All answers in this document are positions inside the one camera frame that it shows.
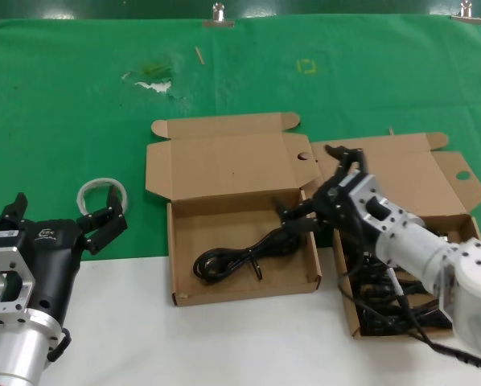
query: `metal clip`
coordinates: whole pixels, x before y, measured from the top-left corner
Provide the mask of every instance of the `metal clip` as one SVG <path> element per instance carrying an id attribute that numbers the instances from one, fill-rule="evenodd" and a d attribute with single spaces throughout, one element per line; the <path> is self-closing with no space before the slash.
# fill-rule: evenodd
<path id="1" fill-rule="evenodd" d="M 212 20 L 204 20 L 205 27 L 233 27 L 235 22 L 224 18 L 224 5 L 217 2 L 212 7 Z"/>
<path id="2" fill-rule="evenodd" d="M 460 12 L 451 16 L 453 20 L 470 24 L 481 24 L 481 18 L 473 17 L 473 4 L 469 0 L 463 0 L 460 3 Z"/>

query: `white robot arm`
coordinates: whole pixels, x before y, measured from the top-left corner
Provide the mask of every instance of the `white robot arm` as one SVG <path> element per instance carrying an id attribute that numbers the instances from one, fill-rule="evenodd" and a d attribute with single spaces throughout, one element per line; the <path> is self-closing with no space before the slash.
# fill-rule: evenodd
<path id="1" fill-rule="evenodd" d="M 354 236 L 359 246 L 390 267 L 402 267 L 439 297 L 439 307 L 453 323 L 455 334 L 481 353 L 481 240 L 451 244 L 434 235 L 420 218 L 385 198 L 376 177 L 365 169 L 361 149 L 327 146 L 326 150 L 339 160 L 335 175 L 298 207 L 279 207 L 282 227 L 309 232 L 332 226 Z M 350 172 L 355 162 L 359 167 Z M 304 218 L 309 213 L 316 217 Z M 433 343 L 434 350 L 443 352 L 440 347 Z M 454 356 L 467 362 L 471 355 Z M 479 359 L 471 363 L 481 367 Z"/>

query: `white stain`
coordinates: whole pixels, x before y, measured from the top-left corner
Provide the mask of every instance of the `white stain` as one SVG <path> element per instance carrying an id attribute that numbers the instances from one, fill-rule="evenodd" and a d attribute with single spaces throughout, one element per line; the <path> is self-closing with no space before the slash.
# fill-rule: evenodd
<path id="1" fill-rule="evenodd" d="M 167 89 L 171 86 L 171 81 L 169 80 L 168 82 L 165 83 L 152 83 L 152 84 L 147 84 L 146 82 L 137 82 L 139 86 L 142 86 L 143 88 L 155 90 L 156 92 L 167 92 Z"/>

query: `open cardboard box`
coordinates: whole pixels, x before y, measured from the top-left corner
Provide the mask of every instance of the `open cardboard box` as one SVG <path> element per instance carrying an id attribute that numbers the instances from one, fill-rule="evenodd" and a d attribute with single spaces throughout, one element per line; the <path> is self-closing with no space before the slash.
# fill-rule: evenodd
<path id="1" fill-rule="evenodd" d="M 460 243 L 471 237 L 480 238 L 478 225 L 469 212 L 481 203 L 481 183 L 460 153 L 436 151 L 447 143 L 448 137 L 443 133 L 419 133 L 315 142 L 312 151 L 324 180 L 327 180 L 334 174 L 338 162 L 326 153 L 325 145 L 363 149 L 369 172 L 376 176 L 383 194 L 390 201 L 421 217 L 428 229 L 447 233 L 450 242 Z M 347 268 L 337 231 L 334 232 L 333 248 L 337 271 L 341 275 Z M 343 289 L 352 295 L 348 279 L 344 281 Z M 356 307 L 346 298 L 343 302 L 350 333 L 360 338 Z M 432 336 L 446 334 L 446 330 L 431 332 Z"/>
<path id="2" fill-rule="evenodd" d="M 172 298 L 190 306 L 315 291 L 321 270 L 314 234 L 289 257 L 258 262 L 263 279 L 244 265 L 209 285 L 192 272 L 209 249 L 247 248 L 279 228 L 273 199 L 296 205 L 301 187 L 320 178 L 307 136 L 283 133 L 299 124 L 295 113 L 156 121 L 164 141 L 147 148 L 146 189 L 167 205 Z"/>

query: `green table surface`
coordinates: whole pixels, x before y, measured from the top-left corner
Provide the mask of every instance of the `green table surface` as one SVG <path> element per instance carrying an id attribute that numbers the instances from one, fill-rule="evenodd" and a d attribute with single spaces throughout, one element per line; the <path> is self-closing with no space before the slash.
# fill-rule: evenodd
<path id="1" fill-rule="evenodd" d="M 167 93 L 135 84 L 167 77 Z M 296 132 L 311 141 L 384 135 L 391 126 L 442 131 L 481 180 L 481 26 L 335 14 L 244 19 L 234 28 L 2 22 L 0 212 L 24 191 L 28 218 L 76 218 L 81 185 L 115 178 L 129 193 L 129 230 L 84 258 L 166 255 L 166 201 L 144 189 L 146 146 L 158 140 L 150 124 L 276 111 L 297 112 Z M 91 209 L 103 193 L 90 197 Z M 481 205 L 474 214 L 481 227 Z"/>

